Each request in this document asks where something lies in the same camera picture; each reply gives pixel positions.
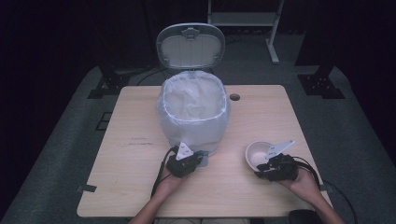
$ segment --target hand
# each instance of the hand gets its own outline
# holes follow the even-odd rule
[[[166,167],[163,169],[161,175],[161,182],[155,191],[153,197],[159,197],[165,200],[169,195],[171,195],[175,190],[184,182],[186,177],[179,178],[172,175]]]
[[[312,204],[324,200],[312,174],[302,167],[299,167],[297,171],[298,176],[294,181],[282,180],[278,183],[308,203]]]

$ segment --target gray carpet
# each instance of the gray carpet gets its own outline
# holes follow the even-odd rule
[[[281,64],[273,65],[263,36],[228,36],[230,44],[213,72],[225,85],[279,84],[289,95],[321,176],[345,193],[359,223],[396,223],[396,170],[365,117],[347,78],[334,68],[333,84],[343,100],[307,96],[298,74],[313,74],[317,66],[295,67],[303,35],[278,35],[275,47]],[[155,73],[133,76],[130,85]],[[149,76],[141,85],[161,85],[166,71]],[[95,67],[81,82],[34,168],[2,223],[126,223],[126,218],[82,218],[77,215],[81,193],[105,134],[96,131],[104,112],[112,111],[117,95],[87,99],[101,77]],[[351,210],[336,190],[330,193],[335,210],[353,223]],[[288,223],[284,217],[265,223]]]

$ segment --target clear plastic bag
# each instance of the clear plastic bag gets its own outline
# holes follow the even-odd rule
[[[230,102],[221,81],[203,71],[186,71],[167,79],[157,115],[171,147],[184,142],[192,151],[213,153],[230,116]]]

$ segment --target small bowl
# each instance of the small bowl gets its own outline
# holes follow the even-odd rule
[[[247,159],[247,164],[251,167],[251,169],[254,171],[259,171],[257,166],[268,162],[268,160],[265,159],[265,155],[267,155],[270,146],[271,144],[267,142],[254,142],[247,146],[245,156]]]

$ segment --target trash can lid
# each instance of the trash can lid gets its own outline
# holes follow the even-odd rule
[[[181,23],[163,29],[157,37],[157,52],[167,68],[199,69],[221,61],[225,37],[216,26]]]

